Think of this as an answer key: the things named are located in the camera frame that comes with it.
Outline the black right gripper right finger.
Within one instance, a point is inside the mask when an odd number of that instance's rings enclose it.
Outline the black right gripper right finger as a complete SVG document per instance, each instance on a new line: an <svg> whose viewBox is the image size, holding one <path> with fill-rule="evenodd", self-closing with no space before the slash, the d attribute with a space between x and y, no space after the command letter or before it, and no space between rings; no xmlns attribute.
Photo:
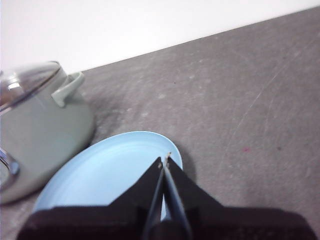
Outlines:
<svg viewBox="0 0 320 240"><path fill-rule="evenodd" d="M312 240L298 213L279 208L233 207L206 193L168 157L164 163L168 208L192 240Z"/></svg>

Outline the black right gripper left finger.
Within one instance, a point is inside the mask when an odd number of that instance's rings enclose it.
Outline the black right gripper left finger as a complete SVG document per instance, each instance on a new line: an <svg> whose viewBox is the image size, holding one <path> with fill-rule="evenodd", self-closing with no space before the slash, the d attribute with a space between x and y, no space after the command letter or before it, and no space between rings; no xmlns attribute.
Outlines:
<svg viewBox="0 0 320 240"><path fill-rule="evenodd" d="M19 240L139 240L163 170L158 157L143 175L108 205L39 210L25 222Z"/></svg>

